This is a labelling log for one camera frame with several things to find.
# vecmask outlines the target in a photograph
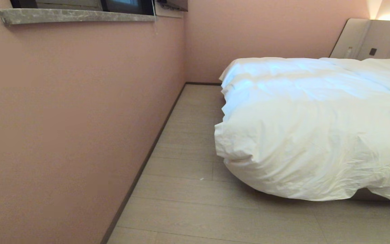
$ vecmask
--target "window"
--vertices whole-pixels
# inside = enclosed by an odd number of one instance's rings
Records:
[[[11,0],[13,8],[80,9],[153,15],[153,0]]]

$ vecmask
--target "light wood floor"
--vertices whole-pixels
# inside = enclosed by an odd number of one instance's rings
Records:
[[[390,202],[278,198],[229,173],[220,91],[185,87],[109,244],[390,244]]]

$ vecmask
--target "bed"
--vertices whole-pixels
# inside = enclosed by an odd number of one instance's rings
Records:
[[[216,151],[241,181],[285,198],[390,199],[390,59],[237,59],[220,79]]]

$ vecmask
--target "dark baseboard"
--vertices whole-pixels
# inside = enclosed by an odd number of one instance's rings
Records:
[[[104,235],[104,237],[103,237],[103,239],[102,239],[101,244],[106,244],[106,243],[108,242],[108,240],[109,240],[109,238],[110,238],[110,236],[111,236],[111,234],[112,234],[112,232],[113,232],[113,230],[114,230],[114,228],[115,228],[115,226],[116,226],[118,220],[120,219],[121,214],[123,213],[124,207],[126,207],[126,204],[127,204],[127,202],[129,201],[129,198],[130,198],[130,196],[132,195],[133,190],[135,189],[135,186],[136,186],[136,184],[138,183],[139,178],[141,177],[142,172],[144,171],[145,165],[147,165],[147,162],[148,162],[148,160],[150,159],[150,156],[151,156],[151,154],[153,153],[154,148],[156,147],[156,144],[157,144],[157,142],[158,142],[158,140],[159,140],[159,138],[160,138],[160,135],[161,135],[162,132],[164,131],[165,125],[167,125],[167,122],[168,122],[169,117],[171,116],[172,110],[174,110],[174,107],[175,107],[175,105],[177,104],[178,99],[180,98],[181,93],[183,92],[183,89],[185,88],[185,86],[186,86],[186,84],[183,85],[183,87],[182,87],[181,90],[180,90],[180,93],[178,94],[177,98],[175,99],[174,104],[172,105],[172,108],[171,108],[171,110],[169,111],[168,116],[167,116],[167,118],[165,119],[164,124],[162,125],[162,127],[161,127],[159,133],[158,133],[157,136],[156,136],[156,139],[155,139],[154,142],[153,142],[153,145],[152,145],[151,148],[150,148],[150,151],[148,152],[147,156],[145,157],[144,162],[143,162],[142,165],[141,165],[141,168],[139,169],[138,173],[136,174],[136,177],[135,177],[135,179],[134,179],[132,185],[130,186],[128,193],[127,193],[126,196],[124,197],[124,200],[123,200],[123,202],[121,203],[120,207],[118,208],[118,211],[117,211],[117,213],[115,214],[115,216],[114,216],[114,218],[113,218],[113,220],[112,220],[110,226],[109,226],[108,229],[106,230],[106,233],[105,233],[105,235]]]
[[[186,82],[186,85],[221,85],[221,83],[213,83],[213,82]]]

